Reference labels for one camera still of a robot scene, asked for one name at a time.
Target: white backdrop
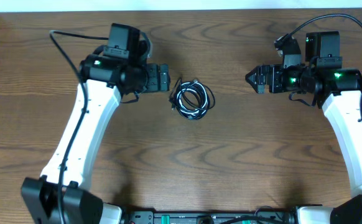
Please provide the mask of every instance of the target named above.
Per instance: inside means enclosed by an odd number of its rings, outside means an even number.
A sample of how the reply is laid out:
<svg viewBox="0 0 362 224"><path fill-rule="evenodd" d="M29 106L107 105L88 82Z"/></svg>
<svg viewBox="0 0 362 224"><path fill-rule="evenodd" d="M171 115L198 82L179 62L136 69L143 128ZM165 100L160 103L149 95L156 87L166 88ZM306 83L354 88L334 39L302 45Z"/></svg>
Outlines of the white backdrop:
<svg viewBox="0 0 362 224"><path fill-rule="evenodd" d="M362 7L362 0L0 0L0 12Z"/></svg>

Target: wood grain surface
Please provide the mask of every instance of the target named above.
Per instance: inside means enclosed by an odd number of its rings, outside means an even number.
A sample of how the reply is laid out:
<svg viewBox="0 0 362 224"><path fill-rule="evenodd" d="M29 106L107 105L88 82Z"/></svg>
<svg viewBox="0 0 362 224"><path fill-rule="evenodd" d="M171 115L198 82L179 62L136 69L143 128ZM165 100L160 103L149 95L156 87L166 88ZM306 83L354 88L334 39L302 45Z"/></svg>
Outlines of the wood grain surface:
<svg viewBox="0 0 362 224"><path fill-rule="evenodd" d="M106 202L156 210L255 210L300 203L338 206L350 198L348 174L322 110L288 94L257 95L244 81L256 65L281 63L273 41L306 20L362 9L0 14L0 223L31 222L21 197L62 136L77 81L51 43L50 29L107 37L112 22L148 34L152 62L173 80L198 78L216 106L200 121L171 111L168 93L121 105L105 132L93 194ZM362 72L362 31L347 19L324 19L306 32L339 30L344 67ZM58 41L78 64L104 43Z"/></svg>

